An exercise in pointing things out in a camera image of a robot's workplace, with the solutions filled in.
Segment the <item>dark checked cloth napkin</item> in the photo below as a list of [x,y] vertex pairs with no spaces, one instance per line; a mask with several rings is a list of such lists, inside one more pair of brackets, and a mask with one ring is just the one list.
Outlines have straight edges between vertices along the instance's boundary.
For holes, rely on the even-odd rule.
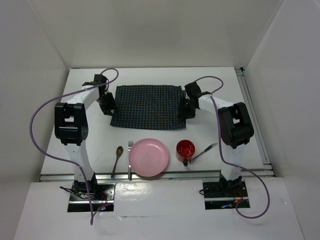
[[181,86],[121,85],[115,91],[116,109],[112,127],[176,131],[186,128],[179,116],[180,99],[186,96]]

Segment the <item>red mug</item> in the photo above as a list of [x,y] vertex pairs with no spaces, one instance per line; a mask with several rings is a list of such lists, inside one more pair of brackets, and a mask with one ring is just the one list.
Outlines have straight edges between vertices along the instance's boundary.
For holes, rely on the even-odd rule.
[[176,145],[176,158],[185,167],[187,167],[193,155],[195,154],[195,151],[195,145],[190,140],[183,139]]

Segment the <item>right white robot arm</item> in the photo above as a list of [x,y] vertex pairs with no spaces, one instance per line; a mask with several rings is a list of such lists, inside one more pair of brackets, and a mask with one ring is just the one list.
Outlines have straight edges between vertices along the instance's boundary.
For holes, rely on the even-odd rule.
[[196,82],[187,84],[186,96],[180,98],[179,116],[192,119],[196,110],[214,114],[218,120],[218,145],[223,167],[219,174],[218,190],[223,196],[230,196],[240,187],[242,176],[240,166],[244,161],[245,146],[254,135],[254,128],[245,103],[228,102],[202,92]]

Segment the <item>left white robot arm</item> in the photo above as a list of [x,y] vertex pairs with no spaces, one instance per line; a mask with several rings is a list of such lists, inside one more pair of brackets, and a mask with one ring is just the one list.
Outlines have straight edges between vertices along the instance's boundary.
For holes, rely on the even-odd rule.
[[108,82],[104,75],[95,74],[93,81],[82,85],[82,92],[67,102],[58,102],[54,106],[54,134],[65,146],[70,160],[75,162],[72,189],[88,200],[97,197],[99,187],[86,148],[89,135],[86,110],[97,102],[104,115],[113,115],[116,102],[108,90]]

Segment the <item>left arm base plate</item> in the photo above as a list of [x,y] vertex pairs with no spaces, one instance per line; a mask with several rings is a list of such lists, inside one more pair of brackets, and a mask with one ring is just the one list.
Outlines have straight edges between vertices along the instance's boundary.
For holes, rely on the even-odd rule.
[[98,186],[97,193],[91,192],[90,195],[88,195],[86,190],[76,191],[73,186],[71,188],[60,186],[59,188],[69,193],[68,213],[90,212],[89,199],[91,199],[94,213],[114,211],[116,188],[114,183],[101,184]]

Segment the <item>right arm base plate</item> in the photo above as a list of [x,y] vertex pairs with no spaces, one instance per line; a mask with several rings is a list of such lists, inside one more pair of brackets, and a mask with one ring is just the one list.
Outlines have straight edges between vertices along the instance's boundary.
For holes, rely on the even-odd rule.
[[203,182],[199,194],[204,197],[206,210],[250,208],[247,187],[244,181],[239,186],[228,191],[222,191],[218,182]]

